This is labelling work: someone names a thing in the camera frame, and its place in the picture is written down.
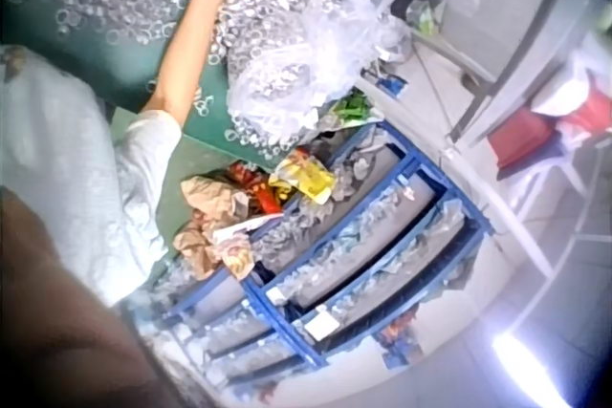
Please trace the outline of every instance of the person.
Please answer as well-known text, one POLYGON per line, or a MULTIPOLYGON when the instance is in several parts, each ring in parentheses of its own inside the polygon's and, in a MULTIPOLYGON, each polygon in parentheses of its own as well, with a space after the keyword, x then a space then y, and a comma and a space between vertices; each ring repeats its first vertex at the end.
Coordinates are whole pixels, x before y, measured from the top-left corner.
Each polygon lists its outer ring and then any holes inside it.
POLYGON ((115 147, 86 83, 24 48, 0 47, 2 185, 40 217, 62 265, 106 306, 165 254, 155 211, 222 1, 190 1, 152 97, 115 147))

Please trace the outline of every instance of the light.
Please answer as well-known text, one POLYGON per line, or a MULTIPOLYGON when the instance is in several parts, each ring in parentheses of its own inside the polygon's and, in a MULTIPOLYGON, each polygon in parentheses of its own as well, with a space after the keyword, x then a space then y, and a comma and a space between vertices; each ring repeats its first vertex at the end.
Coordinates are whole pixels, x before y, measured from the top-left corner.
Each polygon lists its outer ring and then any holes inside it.
POLYGON ((520 389, 542 408, 570 408, 558 393, 544 366, 520 341, 502 334, 493 348, 520 389))

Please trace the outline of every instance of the red object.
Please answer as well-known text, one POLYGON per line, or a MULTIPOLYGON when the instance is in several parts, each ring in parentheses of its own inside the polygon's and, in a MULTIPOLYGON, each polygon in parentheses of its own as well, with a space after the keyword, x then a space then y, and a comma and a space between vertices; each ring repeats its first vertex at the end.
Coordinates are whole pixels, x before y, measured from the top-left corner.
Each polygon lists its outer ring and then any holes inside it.
POLYGON ((555 132, 556 120, 521 107, 489 134, 499 169, 520 161, 548 140, 555 132))
POLYGON ((240 183, 242 187, 251 192, 261 210, 266 214, 278 214, 283 211, 283 208, 276 201, 273 192, 268 186, 268 176, 256 171, 250 171, 244 166, 244 163, 237 161, 228 168, 231 177, 240 183))
POLYGON ((591 134, 600 134, 612 126, 612 99, 591 84, 586 101, 574 112, 561 118, 591 134))

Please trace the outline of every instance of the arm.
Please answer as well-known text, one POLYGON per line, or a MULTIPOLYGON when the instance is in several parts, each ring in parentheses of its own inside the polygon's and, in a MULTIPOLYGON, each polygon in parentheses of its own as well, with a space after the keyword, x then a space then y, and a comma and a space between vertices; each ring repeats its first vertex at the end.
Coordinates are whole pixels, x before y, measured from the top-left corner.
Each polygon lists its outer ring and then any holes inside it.
POLYGON ((153 96, 142 109, 164 110, 186 122, 204 68, 217 9, 223 0, 191 0, 170 41, 153 96))

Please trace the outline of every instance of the white shirt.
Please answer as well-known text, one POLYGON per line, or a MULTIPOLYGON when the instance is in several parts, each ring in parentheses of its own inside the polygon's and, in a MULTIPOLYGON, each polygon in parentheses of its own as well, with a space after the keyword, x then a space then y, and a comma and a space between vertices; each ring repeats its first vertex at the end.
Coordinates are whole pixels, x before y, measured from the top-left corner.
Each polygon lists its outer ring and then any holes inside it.
POLYGON ((2 184, 42 219, 63 265, 106 305, 117 303, 167 252, 155 210, 178 123, 142 113, 114 147, 81 80, 0 47, 2 81, 2 184))

